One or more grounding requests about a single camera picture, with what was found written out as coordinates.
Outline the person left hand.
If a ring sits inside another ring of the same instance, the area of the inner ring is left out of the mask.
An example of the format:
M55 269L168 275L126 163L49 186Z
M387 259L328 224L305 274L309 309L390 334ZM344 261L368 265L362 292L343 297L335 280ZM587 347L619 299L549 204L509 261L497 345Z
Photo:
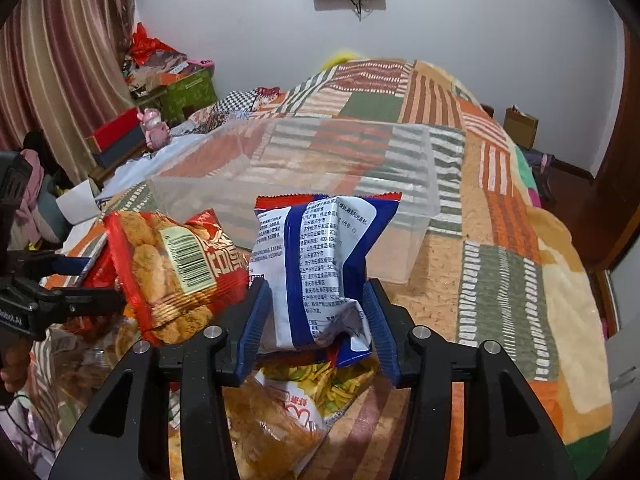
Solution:
M17 393L24 387L28 377L30 352L32 352L33 344L32 338L20 338L6 349L1 379L7 392Z

